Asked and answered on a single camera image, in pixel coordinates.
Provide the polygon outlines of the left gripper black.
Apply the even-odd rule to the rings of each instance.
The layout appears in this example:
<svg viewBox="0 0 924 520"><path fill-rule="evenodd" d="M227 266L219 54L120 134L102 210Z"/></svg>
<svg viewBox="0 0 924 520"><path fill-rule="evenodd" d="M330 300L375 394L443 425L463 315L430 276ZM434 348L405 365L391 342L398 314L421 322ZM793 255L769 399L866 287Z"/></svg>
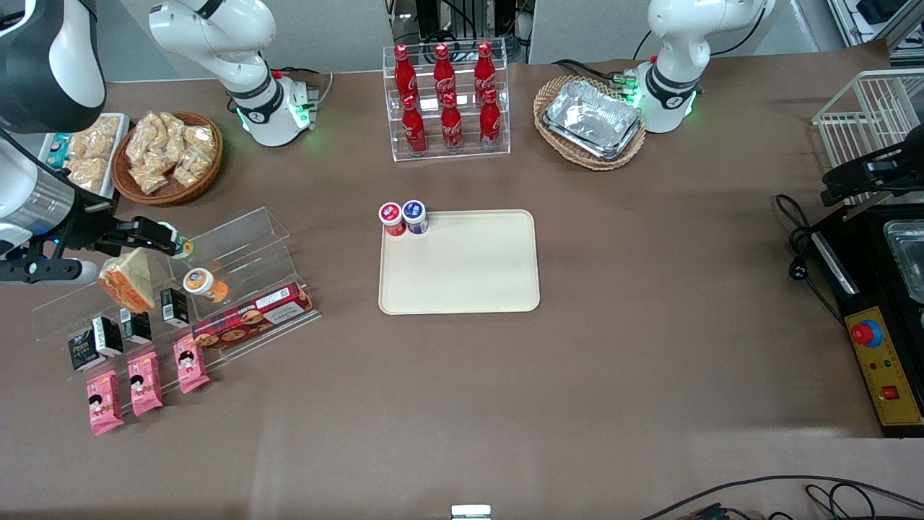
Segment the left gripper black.
<svg viewBox="0 0 924 520"><path fill-rule="evenodd" d="M825 173L821 201L833 207L869 190L922 190L922 141L905 141L858 158L859 168L833 168Z"/></svg>

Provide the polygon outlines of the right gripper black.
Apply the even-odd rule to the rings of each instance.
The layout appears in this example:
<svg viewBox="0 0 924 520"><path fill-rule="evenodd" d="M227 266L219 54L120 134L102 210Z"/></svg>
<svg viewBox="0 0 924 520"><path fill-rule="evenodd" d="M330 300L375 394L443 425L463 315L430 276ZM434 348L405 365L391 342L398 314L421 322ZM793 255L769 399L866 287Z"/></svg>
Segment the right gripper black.
<svg viewBox="0 0 924 520"><path fill-rule="evenodd" d="M115 217L118 203L95 212L73 209L64 221L55 227L55 255L63 256L66 250L102 251L112 257L121 256L124 250L146 249L173 257L179 248L175 243L178 231L169 224L149 218L134 218L134 236L119 230L123 221Z"/></svg>

